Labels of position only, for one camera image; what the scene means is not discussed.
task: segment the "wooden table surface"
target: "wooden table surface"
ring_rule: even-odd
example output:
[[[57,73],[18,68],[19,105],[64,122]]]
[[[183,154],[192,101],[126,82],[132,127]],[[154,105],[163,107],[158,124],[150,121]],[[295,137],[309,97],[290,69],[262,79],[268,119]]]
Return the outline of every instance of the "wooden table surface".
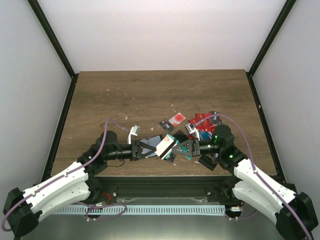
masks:
[[[52,174],[67,168],[95,143],[107,118],[130,129],[140,126],[136,139],[166,135],[158,123],[182,113],[186,120],[176,130],[185,133],[187,120],[195,113],[218,111],[231,117],[245,132],[255,164],[267,174],[276,174],[263,127],[244,70],[161,70],[80,72],[64,125]],[[248,154],[238,129],[228,120],[235,144]],[[119,143],[128,133],[109,124]],[[220,166],[212,172],[178,155],[174,164],[158,157],[127,160],[121,167],[108,167],[100,176],[190,176],[228,175]],[[109,165],[118,165],[118,160]]]

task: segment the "white wall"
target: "white wall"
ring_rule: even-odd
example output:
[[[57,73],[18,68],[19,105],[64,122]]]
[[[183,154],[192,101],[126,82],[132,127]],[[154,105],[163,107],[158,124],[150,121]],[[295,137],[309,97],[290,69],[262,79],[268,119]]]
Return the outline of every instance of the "white wall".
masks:
[[[254,75],[285,175],[320,219],[320,1],[297,1]],[[314,231],[320,239],[320,227]]]
[[[0,23],[2,215],[11,189],[41,179],[70,77],[26,0],[2,0]],[[0,239],[13,234],[0,230]]]
[[[249,70],[285,0],[39,0],[78,71]]]

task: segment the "purple cable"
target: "purple cable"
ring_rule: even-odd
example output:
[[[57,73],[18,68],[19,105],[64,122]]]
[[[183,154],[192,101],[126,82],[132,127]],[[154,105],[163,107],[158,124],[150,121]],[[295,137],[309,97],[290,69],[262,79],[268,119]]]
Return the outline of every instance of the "purple cable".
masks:
[[[255,210],[255,211],[254,211],[252,214],[250,214],[249,216],[242,217],[242,218],[238,218],[237,221],[250,219],[250,218],[254,217],[257,213],[258,213],[258,210]],[[228,219],[231,219],[231,217],[228,216],[227,214],[225,214],[225,217],[228,218]]]
[[[124,214],[128,210],[127,205],[125,205],[123,203],[115,203],[115,204],[112,204],[112,205],[105,205],[105,206],[92,206],[92,205],[88,205],[88,204],[85,204],[83,202],[78,201],[77,204],[80,204],[80,205],[88,207],[88,210],[85,213],[86,219],[91,219],[91,217],[89,217],[88,214],[94,209],[104,209],[104,208],[111,208],[111,207],[116,207],[116,206],[123,206],[124,207],[124,210],[122,212],[118,213],[118,214],[115,214],[115,215],[112,215],[112,216],[108,216],[108,217],[103,217],[103,218],[101,218],[101,217],[95,218],[95,221],[103,221],[103,220],[108,220],[108,219],[114,219],[114,218],[117,218],[117,217],[121,216],[122,214]]]
[[[250,157],[250,162],[251,162],[251,165],[252,165],[252,169],[253,169],[254,171],[256,171],[256,172],[255,172],[256,176],[261,180],[261,182],[264,183],[264,185],[266,185],[266,186],[271,190],[271,192],[273,192],[274,195],[276,195],[276,197],[277,197],[278,199],[280,199],[280,201],[281,201],[281,202],[286,206],[286,208],[292,213],[292,215],[294,216],[294,218],[297,220],[297,222],[298,222],[299,225],[301,226],[302,230],[304,231],[305,235],[307,236],[307,239],[308,239],[308,240],[312,240],[310,233],[308,232],[307,228],[305,227],[304,223],[301,221],[301,219],[299,218],[299,216],[296,214],[296,212],[292,209],[292,207],[291,207],[288,203],[286,203],[286,201],[277,193],[277,191],[275,191],[275,190],[272,188],[272,186],[270,186],[270,185],[263,179],[263,177],[262,177],[262,176],[259,174],[259,172],[257,171],[256,165],[255,165],[255,163],[254,163],[254,158],[253,158],[253,156],[252,156],[251,148],[250,148],[250,146],[249,146],[249,143],[248,143],[248,140],[247,140],[247,138],[246,138],[246,135],[245,135],[245,133],[242,131],[242,129],[239,127],[239,125],[238,125],[235,121],[233,121],[230,117],[228,117],[227,115],[224,115],[224,114],[212,114],[212,115],[207,116],[207,117],[205,117],[204,119],[198,121],[195,125],[197,126],[197,125],[203,123],[205,120],[210,119],[210,118],[213,118],[213,117],[216,117],[216,116],[220,116],[220,117],[224,117],[224,118],[229,119],[229,120],[239,129],[239,131],[240,131],[240,133],[241,133],[241,135],[242,135],[242,137],[243,137],[243,139],[244,139],[244,141],[245,141],[246,147],[248,148],[249,157]]]
[[[74,173],[75,171],[81,169],[81,168],[84,168],[86,167],[87,165],[89,165],[90,163],[92,163],[97,157],[98,155],[101,153],[102,151],[102,148],[104,147],[104,144],[105,144],[105,141],[106,141],[106,137],[107,137],[107,129],[108,129],[108,122],[111,121],[113,122],[117,127],[121,128],[122,130],[126,131],[126,132],[129,132],[127,129],[125,129],[124,127],[120,126],[118,123],[116,123],[113,119],[111,118],[108,118],[106,121],[105,121],[105,124],[104,124],[104,132],[103,132],[103,137],[102,137],[102,141],[101,141],[101,145],[98,149],[98,151],[96,152],[96,154],[93,156],[92,159],[90,159],[90,161],[86,162],[85,164],[81,165],[81,166],[78,166],[76,167],[75,169],[69,171],[66,173],[66,175],[69,175],[69,174],[72,174]],[[38,188],[37,190],[34,191],[35,194],[39,193],[41,190],[45,189],[46,187],[50,186],[51,184],[55,183],[56,181],[64,178],[65,175],[60,175],[58,176],[57,178],[49,181],[47,184],[43,185],[42,187]],[[28,200],[29,198],[31,198],[33,195],[32,194],[29,194],[28,196],[24,197],[23,199],[21,199],[17,204],[15,204],[5,215],[4,215],[4,218],[1,222],[1,229],[4,231],[4,232],[11,232],[12,230],[11,229],[8,229],[5,227],[5,223],[6,223],[6,220],[7,218],[9,217],[9,215],[18,207],[20,206],[24,201]]]

